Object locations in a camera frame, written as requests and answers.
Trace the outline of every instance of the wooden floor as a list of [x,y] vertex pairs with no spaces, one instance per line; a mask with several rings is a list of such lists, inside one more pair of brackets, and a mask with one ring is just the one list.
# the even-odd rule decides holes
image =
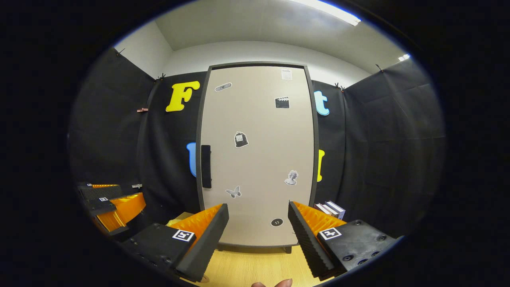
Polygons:
[[[184,213],[167,225],[190,215]],[[273,287],[289,278],[293,280],[292,287],[311,287],[321,283],[312,276],[301,246],[293,246],[291,254],[287,254],[283,248],[225,246],[223,251],[214,250],[205,278],[206,283],[193,284],[204,287],[250,287],[255,282],[262,282],[267,287]]]

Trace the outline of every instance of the blue letter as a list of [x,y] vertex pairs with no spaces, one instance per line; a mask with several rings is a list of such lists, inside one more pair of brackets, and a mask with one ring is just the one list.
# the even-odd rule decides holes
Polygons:
[[190,170],[191,174],[196,177],[196,160],[195,160],[195,152],[196,152],[196,143],[190,142],[186,145],[186,149],[190,152]]
[[321,115],[329,115],[329,109],[324,107],[324,102],[327,102],[327,97],[322,95],[321,91],[314,92],[315,96],[315,108]]

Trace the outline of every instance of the ceiling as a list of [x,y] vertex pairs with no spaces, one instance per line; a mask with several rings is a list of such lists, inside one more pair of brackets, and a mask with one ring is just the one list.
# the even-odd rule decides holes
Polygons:
[[156,19],[176,51],[223,41],[269,41],[316,50],[375,73],[406,54],[364,21],[352,26],[288,0],[198,0]]

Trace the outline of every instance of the yellow letter f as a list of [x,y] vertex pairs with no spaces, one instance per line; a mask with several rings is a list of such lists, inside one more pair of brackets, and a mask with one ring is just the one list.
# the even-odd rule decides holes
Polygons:
[[184,99],[184,102],[190,100],[191,93],[193,91],[189,88],[197,90],[200,88],[200,83],[198,81],[194,81],[174,84],[172,86],[173,92],[172,97],[170,98],[170,104],[166,107],[167,112],[182,111],[184,109],[184,105],[181,103],[181,99]]

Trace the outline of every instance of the fluorescent light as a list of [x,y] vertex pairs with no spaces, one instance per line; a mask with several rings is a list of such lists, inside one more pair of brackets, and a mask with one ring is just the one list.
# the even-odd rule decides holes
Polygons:
[[307,6],[310,6],[312,8],[321,10],[323,12],[326,12],[328,14],[331,14],[335,16],[336,18],[343,20],[353,26],[356,26],[359,22],[361,22],[360,19],[358,19],[356,16],[349,14],[333,5],[326,4],[324,2],[318,1],[318,0],[289,0],[298,2]]
[[398,60],[399,60],[400,62],[402,62],[403,60],[407,60],[407,59],[409,59],[410,57],[411,57],[411,56],[409,56],[409,54],[405,54],[405,55],[403,55],[402,57],[398,57]]

